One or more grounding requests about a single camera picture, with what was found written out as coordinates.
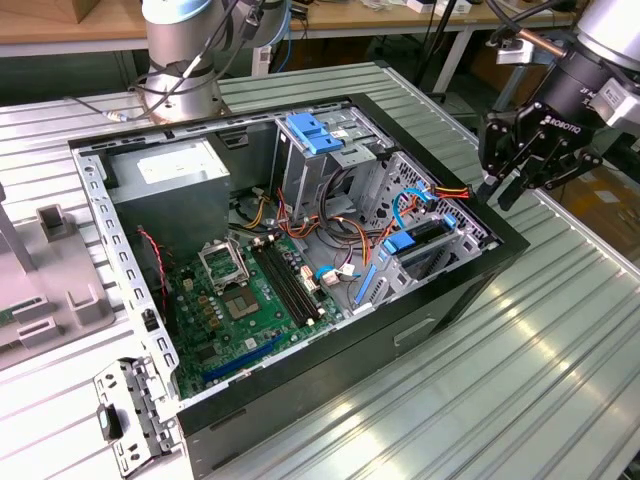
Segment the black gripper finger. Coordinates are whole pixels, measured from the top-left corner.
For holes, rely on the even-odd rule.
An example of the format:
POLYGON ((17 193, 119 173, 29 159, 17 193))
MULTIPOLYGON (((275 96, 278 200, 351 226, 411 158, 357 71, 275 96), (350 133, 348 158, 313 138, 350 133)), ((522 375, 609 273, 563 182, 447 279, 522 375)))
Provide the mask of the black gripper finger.
POLYGON ((527 190, 553 190, 603 163, 602 157, 591 147, 563 154, 559 150, 560 146, 557 146, 542 160, 530 157, 519 168, 519 175, 498 197, 498 205, 502 210, 509 210, 527 190))
POLYGON ((524 115, 517 111, 491 111, 483 117, 479 131, 478 158, 483 183, 476 190, 480 202, 488 202, 517 167, 531 156, 541 142, 540 127, 524 127, 524 115))

